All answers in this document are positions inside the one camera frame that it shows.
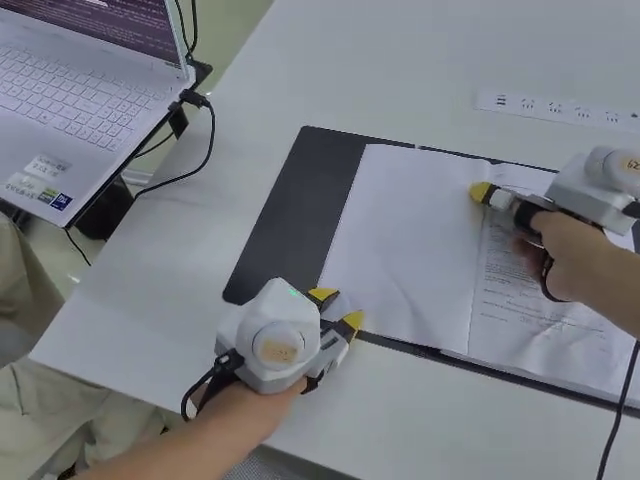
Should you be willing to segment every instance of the black folder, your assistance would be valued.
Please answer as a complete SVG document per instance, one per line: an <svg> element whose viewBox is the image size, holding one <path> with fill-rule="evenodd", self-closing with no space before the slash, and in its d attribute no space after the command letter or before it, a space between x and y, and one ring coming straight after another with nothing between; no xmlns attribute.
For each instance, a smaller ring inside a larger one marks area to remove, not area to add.
<svg viewBox="0 0 640 480"><path fill-rule="evenodd" d="M225 301L243 305L273 277L282 277L301 291L317 286L362 154L370 144L416 148L407 143L312 126L300 130L223 292ZM418 148L494 164L507 163L438 148ZM637 250L640 223L634 228L634 239ZM613 402L591 395L453 358L436 348L366 331L360 332L358 338L591 405L610 410L616 407ZM627 407L625 413L640 418L639 409Z"/></svg>

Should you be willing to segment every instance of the white laptop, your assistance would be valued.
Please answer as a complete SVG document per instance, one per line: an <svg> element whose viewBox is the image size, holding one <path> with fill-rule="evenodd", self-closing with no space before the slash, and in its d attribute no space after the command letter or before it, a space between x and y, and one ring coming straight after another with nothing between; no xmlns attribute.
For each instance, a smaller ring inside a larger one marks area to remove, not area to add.
<svg viewBox="0 0 640 480"><path fill-rule="evenodd" d="M195 83L174 0L0 0L0 198L65 227Z"/></svg>

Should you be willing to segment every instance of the khaki clothing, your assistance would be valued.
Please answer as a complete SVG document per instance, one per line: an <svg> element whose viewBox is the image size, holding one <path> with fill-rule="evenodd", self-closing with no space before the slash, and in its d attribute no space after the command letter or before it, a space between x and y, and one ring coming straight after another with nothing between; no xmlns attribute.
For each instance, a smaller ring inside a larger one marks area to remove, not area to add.
<svg viewBox="0 0 640 480"><path fill-rule="evenodd" d="M151 405L26 358L62 304L63 298L23 235L0 217L3 480L59 474L79 458L85 465L94 465L158 435L164 426L158 409Z"/></svg>

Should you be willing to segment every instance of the power outlet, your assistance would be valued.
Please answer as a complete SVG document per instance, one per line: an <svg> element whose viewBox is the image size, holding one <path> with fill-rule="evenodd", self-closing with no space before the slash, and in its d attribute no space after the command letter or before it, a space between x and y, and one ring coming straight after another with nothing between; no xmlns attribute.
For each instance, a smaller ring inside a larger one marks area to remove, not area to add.
<svg viewBox="0 0 640 480"><path fill-rule="evenodd" d="M571 125L640 133L640 109L601 108L571 100L542 98L495 90L478 92L475 107L477 110L507 113Z"/></svg>

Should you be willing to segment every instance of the human hand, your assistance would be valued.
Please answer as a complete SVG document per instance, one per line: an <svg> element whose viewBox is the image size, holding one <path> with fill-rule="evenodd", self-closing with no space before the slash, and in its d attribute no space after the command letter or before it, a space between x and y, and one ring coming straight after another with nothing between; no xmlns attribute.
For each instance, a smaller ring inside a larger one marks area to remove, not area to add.
<svg viewBox="0 0 640 480"><path fill-rule="evenodd" d="M194 423L206 423L213 434L225 435L225 442L243 458L273 434L306 386L303 377L282 393L260 395L236 382L211 399ZM204 388L192 397L195 405L200 403Z"/></svg>
<svg viewBox="0 0 640 480"><path fill-rule="evenodd" d="M541 212L531 220L540 232L542 244L554 259L547 276L547 288L554 297L566 301L583 301L581 286L594 275L615 246L598 229L558 212ZM522 238L514 242L516 253L524 257L527 270L540 279L543 250Z"/></svg>

